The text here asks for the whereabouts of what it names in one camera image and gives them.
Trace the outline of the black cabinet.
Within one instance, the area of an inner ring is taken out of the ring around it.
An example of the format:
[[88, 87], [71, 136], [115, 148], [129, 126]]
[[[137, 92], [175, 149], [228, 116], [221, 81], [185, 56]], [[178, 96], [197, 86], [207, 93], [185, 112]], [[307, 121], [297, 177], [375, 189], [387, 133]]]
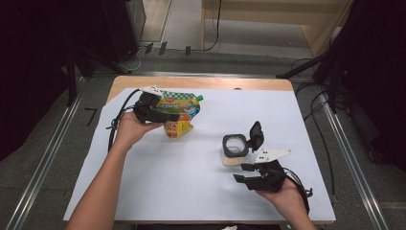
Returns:
[[102, 0], [112, 38], [112, 59], [125, 61], [139, 50], [146, 23], [143, 0]]

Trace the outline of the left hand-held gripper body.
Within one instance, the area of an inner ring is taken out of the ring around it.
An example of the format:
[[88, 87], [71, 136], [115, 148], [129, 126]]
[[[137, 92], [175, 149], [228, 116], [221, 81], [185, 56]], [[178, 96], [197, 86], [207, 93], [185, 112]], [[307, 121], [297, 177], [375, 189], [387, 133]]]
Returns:
[[142, 123], [162, 123], [165, 112], [159, 111], [156, 105], [160, 102], [163, 91], [156, 86], [144, 86], [140, 90], [142, 94], [133, 108], [137, 119]]

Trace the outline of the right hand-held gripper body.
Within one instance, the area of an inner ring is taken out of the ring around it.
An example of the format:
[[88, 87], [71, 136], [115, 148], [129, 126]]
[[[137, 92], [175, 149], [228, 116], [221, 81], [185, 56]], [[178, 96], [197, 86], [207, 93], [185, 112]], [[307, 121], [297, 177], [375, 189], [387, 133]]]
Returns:
[[262, 149], [254, 160], [259, 176], [250, 177], [249, 190], [278, 192], [285, 180], [285, 172], [278, 159], [291, 154], [291, 149]]

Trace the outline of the white paper sheet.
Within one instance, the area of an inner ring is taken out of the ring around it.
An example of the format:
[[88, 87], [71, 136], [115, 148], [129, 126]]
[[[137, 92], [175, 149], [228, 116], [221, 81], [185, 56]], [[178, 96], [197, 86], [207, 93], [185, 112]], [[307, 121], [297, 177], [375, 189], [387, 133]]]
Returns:
[[289, 150], [281, 158], [313, 191], [310, 218], [335, 220], [327, 189], [292, 91], [196, 89], [203, 98], [192, 130], [170, 140], [162, 128], [129, 152], [115, 219], [140, 223], [282, 221], [275, 207], [235, 180], [238, 167], [223, 164], [222, 139], [247, 135], [260, 122], [266, 150]]

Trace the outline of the long metal floor rail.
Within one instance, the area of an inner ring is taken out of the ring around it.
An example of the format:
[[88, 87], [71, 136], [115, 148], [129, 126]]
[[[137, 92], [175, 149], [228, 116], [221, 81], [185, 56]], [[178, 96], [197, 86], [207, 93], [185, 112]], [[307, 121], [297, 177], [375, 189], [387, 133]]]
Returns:
[[324, 106], [324, 111], [341, 152], [343, 153], [358, 194], [360, 195], [365, 210], [370, 218], [373, 230], [389, 230], [389, 226], [383, 216], [372, 188], [356, 159], [355, 153], [352, 150], [345, 131], [343, 130], [338, 115], [334, 114], [328, 105]]
[[30, 181], [26, 186], [22, 196], [20, 197], [11, 219], [6, 226], [6, 230], [21, 230], [22, 226], [30, 213], [34, 202], [40, 192], [44, 180], [51, 168], [59, 147], [64, 139], [64, 136], [72, 123], [74, 116], [78, 110], [79, 104], [82, 99], [84, 89], [88, 85], [89, 79], [80, 77], [78, 81], [78, 95], [73, 102], [65, 109], [62, 118], [60, 119], [51, 141], [49, 142], [46, 150], [44, 151]]

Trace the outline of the clear jar with black lid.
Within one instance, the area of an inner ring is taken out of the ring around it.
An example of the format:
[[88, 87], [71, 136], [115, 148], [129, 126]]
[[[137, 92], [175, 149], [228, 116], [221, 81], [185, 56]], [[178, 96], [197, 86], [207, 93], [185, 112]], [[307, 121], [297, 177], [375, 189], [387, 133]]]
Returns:
[[237, 166], [244, 162], [249, 151], [258, 150], [264, 142], [264, 135], [259, 121], [255, 121], [250, 129], [250, 137], [243, 134], [228, 134], [222, 139], [222, 163], [225, 166]]

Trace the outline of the black stand with legs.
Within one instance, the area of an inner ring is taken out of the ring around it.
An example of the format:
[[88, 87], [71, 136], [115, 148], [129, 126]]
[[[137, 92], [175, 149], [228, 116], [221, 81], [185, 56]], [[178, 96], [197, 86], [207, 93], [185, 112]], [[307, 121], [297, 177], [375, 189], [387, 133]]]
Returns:
[[77, 78], [76, 78], [76, 68], [88, 78], [92, 78], [94, 74], [94, 69], [90, 63], [91, 59], [94, 59], [104, 66], [108, 67], [117, 74], [124, 74], [125, 69], [119, 67], [112, 61], [98, 55], [96, 52], [92, 51], [90, 48], [84, 46], [72, 46], [69, 48], [66, 54], [67, 64], [66, 64], [66, 76], [67, 76], [67, 88], [68, 88], [68, 106], [72, 106], [74, 100], [78, 97], [77, 90]]

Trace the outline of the person's left hand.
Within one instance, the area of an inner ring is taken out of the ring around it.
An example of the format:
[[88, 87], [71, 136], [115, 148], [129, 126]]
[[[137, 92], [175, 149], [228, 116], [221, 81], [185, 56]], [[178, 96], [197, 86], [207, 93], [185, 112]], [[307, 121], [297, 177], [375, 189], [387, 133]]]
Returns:
[[141, 123], [134, 113], [125, 113], [120, 119], [117, 137], [113, 143], [114, 150], [128, 151], [140, 141], [143, 136], [158, 127], [162, 123]]

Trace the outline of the light wooden bench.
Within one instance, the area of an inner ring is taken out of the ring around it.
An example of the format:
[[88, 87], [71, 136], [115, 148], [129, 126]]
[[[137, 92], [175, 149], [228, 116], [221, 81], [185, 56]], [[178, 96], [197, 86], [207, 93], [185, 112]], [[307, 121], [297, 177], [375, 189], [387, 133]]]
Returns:
[[200, 0], [201, 42], [206, 19], [300, 25], [314, 57], [328, 46], [337, 27], [346, 23], [354, 0]]

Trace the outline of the short metal floor rail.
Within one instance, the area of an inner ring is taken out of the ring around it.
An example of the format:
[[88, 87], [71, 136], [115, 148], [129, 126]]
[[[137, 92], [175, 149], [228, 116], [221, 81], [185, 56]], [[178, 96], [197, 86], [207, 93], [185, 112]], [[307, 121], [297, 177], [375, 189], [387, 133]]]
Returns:
[[153, 72], [133, 71], [131, 76], [149, 77], [198, 77], [198, 78], [233, 78], [233, 79], [276, 79], [275, 75], [233, 74], [233, 73], [192, 73], [192, 72]]

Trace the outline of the black tripod stand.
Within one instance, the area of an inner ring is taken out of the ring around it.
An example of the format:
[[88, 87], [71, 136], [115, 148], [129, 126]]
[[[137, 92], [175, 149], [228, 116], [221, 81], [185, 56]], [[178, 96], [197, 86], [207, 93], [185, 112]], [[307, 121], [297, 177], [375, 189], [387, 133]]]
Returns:
[[327, 53], [322, 53], [321, 55], [305, 62], [304, 64], [286, 72], [283, 74], [279, 74], [276, 76], [277, 79], [282, 79], [282, 80], [288, 80], [300, 73], [302, 73], [304, 70], [309, 69], [310, 67], [315, 66], [316, 64], [322, 62], [325, 58], [327, 57]]

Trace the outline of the yellow green spout pouch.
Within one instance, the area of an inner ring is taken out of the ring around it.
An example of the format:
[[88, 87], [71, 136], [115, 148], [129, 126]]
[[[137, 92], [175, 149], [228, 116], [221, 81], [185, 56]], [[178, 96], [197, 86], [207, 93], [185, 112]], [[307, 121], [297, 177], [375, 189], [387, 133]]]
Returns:
[[157, 109], [179, 116], [175, 122], [167, 121], [164, 124], [164, 130], [170, 139], [179, 138], [193, 129], [192, 118], [200, 112], [200, 102], [203, 100], [202, 95], [195, 96], [193, 93], [163, 92]]

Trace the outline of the dark curtain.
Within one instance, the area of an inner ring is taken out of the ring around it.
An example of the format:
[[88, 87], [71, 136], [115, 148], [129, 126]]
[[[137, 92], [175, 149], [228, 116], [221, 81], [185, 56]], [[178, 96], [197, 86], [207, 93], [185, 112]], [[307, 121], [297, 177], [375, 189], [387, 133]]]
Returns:
[[334, 47], [370, 159], [406, 172], [406, 0], [354, 0]]
[[0, 161], [67, 89], [62, 71], [91, 0], [0, 0]]

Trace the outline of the person's right hand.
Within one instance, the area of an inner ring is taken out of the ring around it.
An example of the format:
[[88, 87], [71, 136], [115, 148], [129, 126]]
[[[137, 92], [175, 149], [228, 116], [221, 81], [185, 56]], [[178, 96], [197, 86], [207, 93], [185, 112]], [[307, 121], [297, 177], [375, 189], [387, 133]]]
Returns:
[[257, 191], [257, 194], [270, 201], [286, 219], [307, 217], [302, 196], [293, 182], [285, 179], [278, 192]]

